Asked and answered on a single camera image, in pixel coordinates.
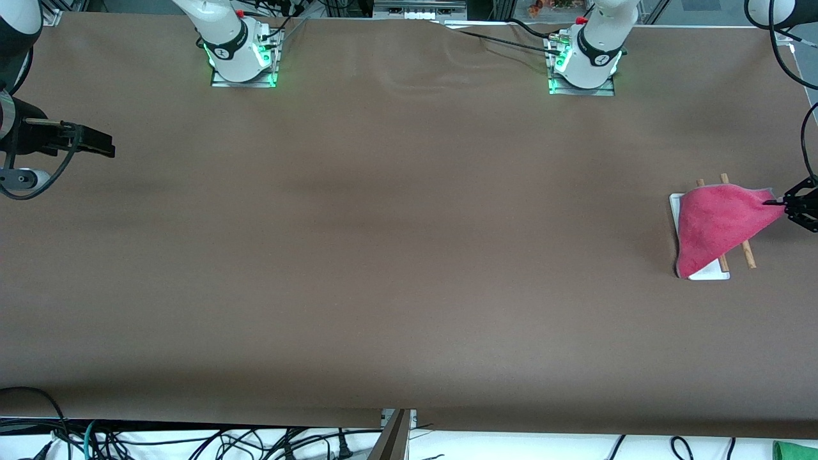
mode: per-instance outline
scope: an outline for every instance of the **white plate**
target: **white plate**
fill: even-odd
[[[676,239],[679,237],[679,208],[681,207],[681,196],[684,193],[673,193],[670,195],[670,209],[673,212],[673,223],[676,226]],[[722,273],[718,259],[713,260],[696,273],[687,278],[691,281],[712,281],[730,279],[730,272]]]

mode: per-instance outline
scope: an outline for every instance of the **table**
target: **table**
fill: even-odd
[[[423,21],[310,20],[269,90],[210,88],[195,39],[43,33],[19,97],[118,150],[0,201],[0,384],[70,417],[818,433],[818,240],[780,220],[757,270],[672,271],[670,193],[806,174],[762,31],[637,28],[617,96],[587,98]]]

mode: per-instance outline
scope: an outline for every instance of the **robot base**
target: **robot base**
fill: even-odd
[[[555,49],[558,51],[563,51],[561,48],[564,45],[560,42],[552,42],[548,38],[544,38],[542,40],[542,44],[545,49]],[[614,79],[608,77],[605,80],[605,83],[598,88],[592,89],[585,89],[585,88],[577,88],[572,84],[568,83],[568,80],[558,72],[554,70],[556,67],[558,57],[552,54],[546,54],[546,67],[548,68],[548,93],[549,94],[570,94],[572,96],[613,96],[614,95]]]
[[[269,34],[270,26],[261,23],[261,34]],[[278,66],[281,63],[281,45],[284,41],[284,30],[273,35],[266,41],[259,43],[267,48],[259,52],[260,58],[270,61],[270,66],[262,70],[255,78],[245,82],[232,82],[224,79],[213,67],[213,74],[210,76],[210,86],[214,88],[275,88],[278,85]]]

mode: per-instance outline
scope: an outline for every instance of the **pink towel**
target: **pink towel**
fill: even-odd
[[[698,187],[681,198],[676,273],[687,278],[784,215],[783,206],[763,205],[769,189],[733,184]]]

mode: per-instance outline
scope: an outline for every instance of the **green cloth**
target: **green cloth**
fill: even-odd
[[[818,449],[793,443],[772,443],[773,460],[818,460]]]

